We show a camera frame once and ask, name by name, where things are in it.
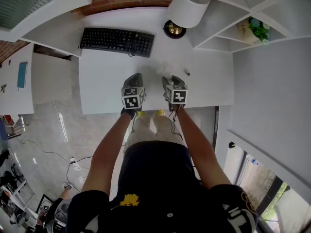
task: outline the hand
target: hand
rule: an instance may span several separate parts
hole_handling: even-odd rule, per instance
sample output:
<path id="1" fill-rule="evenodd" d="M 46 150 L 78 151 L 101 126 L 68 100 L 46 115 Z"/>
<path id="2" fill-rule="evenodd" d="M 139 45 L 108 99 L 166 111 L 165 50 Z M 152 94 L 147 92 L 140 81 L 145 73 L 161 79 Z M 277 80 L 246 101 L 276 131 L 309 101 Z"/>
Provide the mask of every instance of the hand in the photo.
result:
<path id="1" fill-rule="evenodd" d="M 136 109 L 125 109 L 125 108 L 123 108 L 122 110 L 121 110 L 121 115 L 123 114 L 123 113 L 127 113 L 127 114 L 129 114 L 130 116 L 131 116 L 131 119 L 133 119 L 134 118 L 134 116 L 135 116 L 135 112 L 136 112 Z"/>
<path id="2" fill-rule="evenodd" d="M 43 226 L 43 221 L 45 220 L 45 217 L 44 217 L 44 213 L 43 212 L 40 212 L 38 218 L 37 218 L 37 224 L 40 225 L 40 226 Z"/>
<path id="3" fill-rule="evenodd" d="M 181 104 L 173 104 L 173 110 L 176 112 Z"/>

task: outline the desk lamp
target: desk lamp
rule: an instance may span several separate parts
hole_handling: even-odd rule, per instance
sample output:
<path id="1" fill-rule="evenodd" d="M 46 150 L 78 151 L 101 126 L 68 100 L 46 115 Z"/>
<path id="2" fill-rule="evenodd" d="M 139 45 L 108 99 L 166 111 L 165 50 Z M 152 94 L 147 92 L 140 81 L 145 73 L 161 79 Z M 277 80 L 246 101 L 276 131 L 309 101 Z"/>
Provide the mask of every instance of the desk lamp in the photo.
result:
<path id="1" fill-rule="evenodd" d="M 173 0 L 168 8 L 169 18 L 164 25 L 165 34 L 172 39 L 179 39 L 186 33 L 186 28 L 197 26 L 210 0 Z"/>

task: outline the keyboard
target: keyboard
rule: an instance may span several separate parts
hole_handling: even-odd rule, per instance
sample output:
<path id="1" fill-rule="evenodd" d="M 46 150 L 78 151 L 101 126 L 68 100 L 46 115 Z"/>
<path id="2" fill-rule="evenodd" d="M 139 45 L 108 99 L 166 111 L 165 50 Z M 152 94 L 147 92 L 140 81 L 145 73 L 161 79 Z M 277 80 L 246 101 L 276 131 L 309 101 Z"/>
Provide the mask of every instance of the keyboard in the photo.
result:
<path id="1" fill-rule="evenodd" d="M 153 34 L 129 30 L 84 28 L 80 48 L 120 52 L 149 58 L 154 38 Z"/>

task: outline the black t-shirt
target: black t-shirt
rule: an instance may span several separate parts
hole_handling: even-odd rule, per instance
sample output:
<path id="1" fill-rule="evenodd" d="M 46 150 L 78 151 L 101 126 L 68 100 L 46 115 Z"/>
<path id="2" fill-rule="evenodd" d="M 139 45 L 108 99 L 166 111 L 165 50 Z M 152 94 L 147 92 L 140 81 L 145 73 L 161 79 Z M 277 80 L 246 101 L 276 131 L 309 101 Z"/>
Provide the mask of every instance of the black t-shirt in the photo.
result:
<path id="1" fill-rule="evenodd" d="M 102 191 L 73 197 L 66 232 L 250 233 L 256 223 L 257 214 L 242 188 L 205 189 L 186 147 L 153 141 L 125 152 L 112 201 Z"/>

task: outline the white cable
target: white cable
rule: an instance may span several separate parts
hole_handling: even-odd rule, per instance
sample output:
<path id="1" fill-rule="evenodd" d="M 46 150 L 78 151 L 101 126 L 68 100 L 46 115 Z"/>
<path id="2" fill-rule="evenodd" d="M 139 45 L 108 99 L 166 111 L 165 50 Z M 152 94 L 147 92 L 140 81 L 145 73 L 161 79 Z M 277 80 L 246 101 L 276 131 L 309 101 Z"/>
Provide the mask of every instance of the white cable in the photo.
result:
<path id="1" fill-rule="evenodd" d="M 54 106 L 55 106 L 55 109 L 56 109 L 56 112 L 57 112 L 57 116 L 58 116 L 58 120 L 59 120 L 60 126 L 61 126 L 61 128 L 62 128 L 64 140 L 65 140 L 65 142 L 66 142 L 66 144 L 67 144 L 67 148 L 68 148 L 68 151 L 69 151 L 69 154 L 70 154 L 70 158 L 72 158 L 72 155 L 71 155 L 71 152 L 70 152 L 70 148 L 69 148 L 69 145 L 68 145 L 68 142 L 67 142 L 67 138 L 66 138 L 64 129 L 63 129 L 63 127 L 62 127 L 62 122 L 61 122 L 61 120 L 60 120 L 59 113 L 58 113 L 58 110 L 57 110 L 57 108 L 56 108 L 55 100 L 54 100 Z"/>
<path id="2" fill-rule="evenodd" d="M 115 185 L 115 186 L 112 188 L 112 190 L 111 190 L 110 194 L 113 192 L 113 190 L 114 190 L 117 186 L 118 186 L 118 184 L 117 184 L 117 185 Z"/>

